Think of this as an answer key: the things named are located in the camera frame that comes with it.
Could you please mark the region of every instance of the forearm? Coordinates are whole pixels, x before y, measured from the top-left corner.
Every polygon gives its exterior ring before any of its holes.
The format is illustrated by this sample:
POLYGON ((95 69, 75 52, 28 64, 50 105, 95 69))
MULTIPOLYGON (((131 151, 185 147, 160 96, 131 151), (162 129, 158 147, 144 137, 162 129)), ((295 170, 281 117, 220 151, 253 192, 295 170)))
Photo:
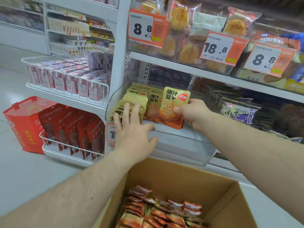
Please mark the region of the forearm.
POLYGON ((92 227, 132 166, 115 151, 0 220, 0 227, 92 227))
POLYGON ((225 116, 201 118, 205 136, 257 188, 304 223, 304 146, 225 116))

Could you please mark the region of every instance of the person's left arm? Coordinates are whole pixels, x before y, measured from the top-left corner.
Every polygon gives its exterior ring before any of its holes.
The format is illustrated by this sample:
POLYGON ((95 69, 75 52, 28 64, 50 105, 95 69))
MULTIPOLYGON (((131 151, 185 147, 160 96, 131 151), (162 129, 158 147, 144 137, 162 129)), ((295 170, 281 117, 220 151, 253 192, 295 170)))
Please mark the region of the person's left arm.
POLYGON ((129 118, 126 103, 123 125, 114 115, 116 144, 114 151, 101 161, 71 176, 0 219, 1 228, 91 228, 117 184, 136 163, 154 150, 157 137, 148 139, 153 124, 140 125, 140 103, 129 118))

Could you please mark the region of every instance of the hand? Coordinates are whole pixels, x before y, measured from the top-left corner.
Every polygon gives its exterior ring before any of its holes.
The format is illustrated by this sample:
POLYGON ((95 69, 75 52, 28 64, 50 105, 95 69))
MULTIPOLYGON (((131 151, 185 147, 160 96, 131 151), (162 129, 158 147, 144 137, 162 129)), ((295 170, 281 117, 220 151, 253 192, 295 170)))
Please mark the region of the hand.
POLYGON ((119 115, 114 114, 116 135, 115 152, 119 152, 126 161, 133 166, 145 160, 155 149, 158 137, 148 139, 148 132, 155 130, 153 123, 141 125, 139 122, 140 103, 134 106, 129 117, 130 104, 126 103, 123 112, 123 122, 120 123, 119 115))
POLYGON ((212 113, 205 103, 199 99, 190 99, 189 104, 174 108, 175 113, 182 114, 186 121, 192 124, 193 128, 203 133, 204 120, 212 113))

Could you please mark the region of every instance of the person's right arm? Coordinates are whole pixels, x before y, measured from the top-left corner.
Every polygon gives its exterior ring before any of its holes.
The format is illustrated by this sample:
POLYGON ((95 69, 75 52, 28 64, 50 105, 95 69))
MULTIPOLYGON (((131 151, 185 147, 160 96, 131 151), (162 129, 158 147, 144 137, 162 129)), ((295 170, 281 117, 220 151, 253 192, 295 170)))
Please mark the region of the person's right arm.
POLYGON ((210 111, 202 100, 174 109, 258 189, 304 225, 304 146, 210 111))

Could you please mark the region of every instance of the person's right hand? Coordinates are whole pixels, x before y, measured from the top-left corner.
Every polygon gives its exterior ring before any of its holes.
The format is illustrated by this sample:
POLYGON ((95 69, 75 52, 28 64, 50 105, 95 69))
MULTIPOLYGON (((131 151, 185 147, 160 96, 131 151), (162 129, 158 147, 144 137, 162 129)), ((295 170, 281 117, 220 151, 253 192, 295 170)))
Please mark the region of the person's right hand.
POLYGON ((193 128, 203 133, 204 120, 212 113, 202 100, 190 99, 189 104, 174 108, 175 113, 182 114, 193 128))

